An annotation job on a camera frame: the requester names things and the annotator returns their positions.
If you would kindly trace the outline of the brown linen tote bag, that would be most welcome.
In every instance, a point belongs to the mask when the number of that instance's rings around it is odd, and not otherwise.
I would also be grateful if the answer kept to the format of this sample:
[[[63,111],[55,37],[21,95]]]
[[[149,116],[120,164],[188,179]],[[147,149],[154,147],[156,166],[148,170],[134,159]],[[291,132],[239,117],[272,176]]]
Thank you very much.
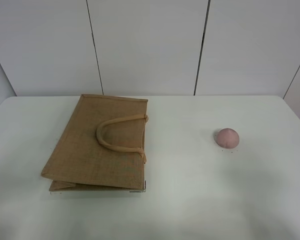
[[[147,105],[147,99],[81,95],[41,171],[50,191],[145,191]]]

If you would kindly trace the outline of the pink peach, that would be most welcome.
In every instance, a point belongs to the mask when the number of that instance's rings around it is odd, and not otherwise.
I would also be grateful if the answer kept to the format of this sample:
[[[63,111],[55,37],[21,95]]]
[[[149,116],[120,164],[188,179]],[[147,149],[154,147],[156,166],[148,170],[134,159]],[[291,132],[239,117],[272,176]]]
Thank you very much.
[[[224,149],[234,149],[239,145],[240,137],[232,128],[223,128],[216,135],[216,143]]]

